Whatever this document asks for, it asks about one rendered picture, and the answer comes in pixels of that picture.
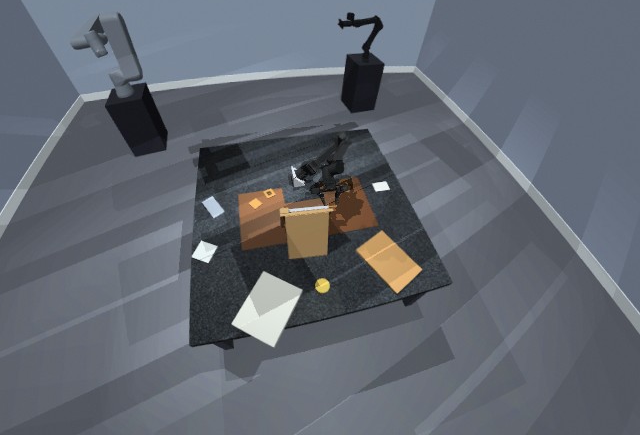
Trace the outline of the yellow round disc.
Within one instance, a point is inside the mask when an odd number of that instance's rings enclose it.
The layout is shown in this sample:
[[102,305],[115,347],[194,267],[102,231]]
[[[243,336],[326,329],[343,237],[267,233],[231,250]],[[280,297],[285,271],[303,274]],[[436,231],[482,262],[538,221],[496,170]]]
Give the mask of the yellow round disc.
[[315,289],[320,294],[325,294],[329,291],[330,283],[325,278],[320,278],[315,283]]

